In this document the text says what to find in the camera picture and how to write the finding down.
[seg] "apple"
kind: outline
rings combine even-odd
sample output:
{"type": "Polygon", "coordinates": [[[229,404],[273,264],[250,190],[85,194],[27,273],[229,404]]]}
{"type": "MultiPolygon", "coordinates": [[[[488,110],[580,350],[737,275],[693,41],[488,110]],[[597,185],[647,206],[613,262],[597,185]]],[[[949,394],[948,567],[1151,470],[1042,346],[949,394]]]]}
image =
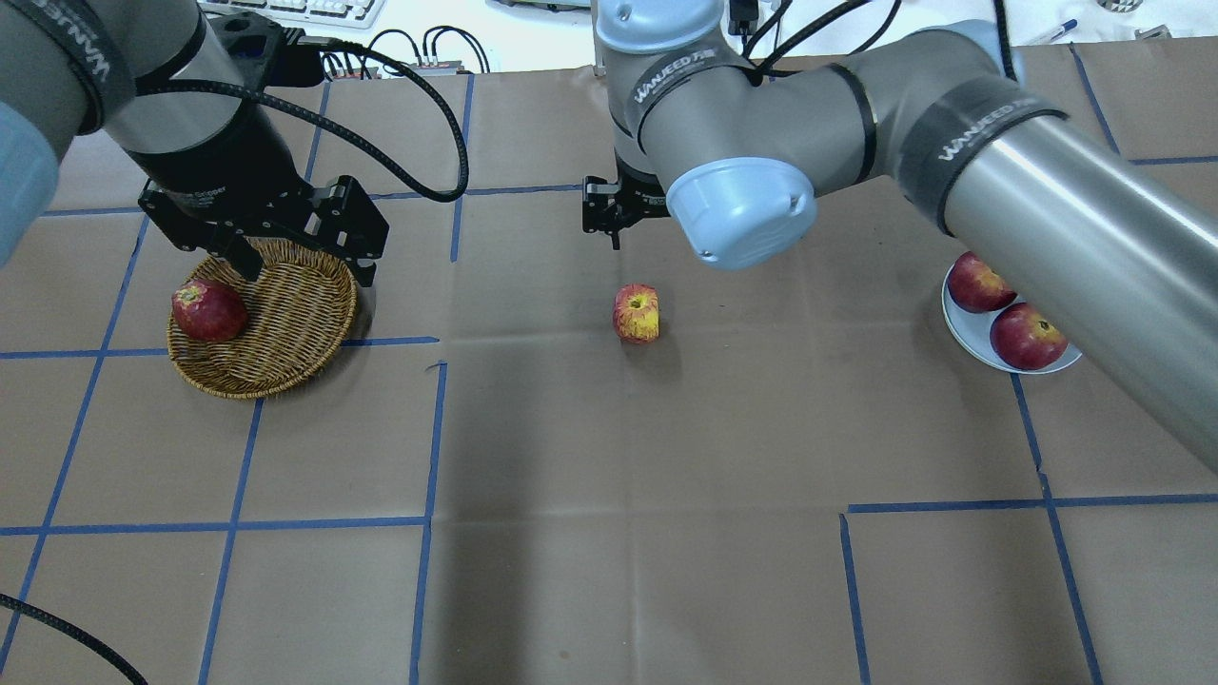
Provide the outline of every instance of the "apple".
{"type": "Polygon", "coordinates": [[[195,278],[174,291],[173,321],[190,338],[223,342],[245,329],[250,312],[231,285],[195,278]]]}
{"type": "Polygon", "coordinates": [[[613,301],[613,327],[625,342],[643,345],[660,336],[660,297],[655,289],[631,283],[613,301]]]}
{"type": "Polygon", "coordinates": [[[1007,364],[1037,371],[1056,362],[1069,341],[1027,302],[1007,307],[990,325],[990,345],[1007,364]]]}
{"type": "Polygon", "coordinates": [[[961,310],[996,312],[1015,301],[1016,293],[972,252],[960,255],[948,273],[948,293],[961,310]]]}

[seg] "blue pen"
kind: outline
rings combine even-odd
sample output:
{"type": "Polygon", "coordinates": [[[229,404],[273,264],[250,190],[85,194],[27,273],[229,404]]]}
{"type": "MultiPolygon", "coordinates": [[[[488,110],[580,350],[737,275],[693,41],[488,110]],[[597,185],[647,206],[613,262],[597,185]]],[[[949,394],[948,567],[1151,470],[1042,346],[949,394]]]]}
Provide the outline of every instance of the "blue pen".
{"type": "Polygon", "coordinates": [[[1077,26],[1078,26],[1078,20],[1069,20],[1062,26],[1056,27],[1052,30],[1041,33],[1040,35],[1033,38],[1032,40],[1028,41],[1028,45],[1043,45],[1045,43],[1052,43],[1054,40],[1057,40],[1058,38],[1074,30],[1074,27],[1077,26]]]}

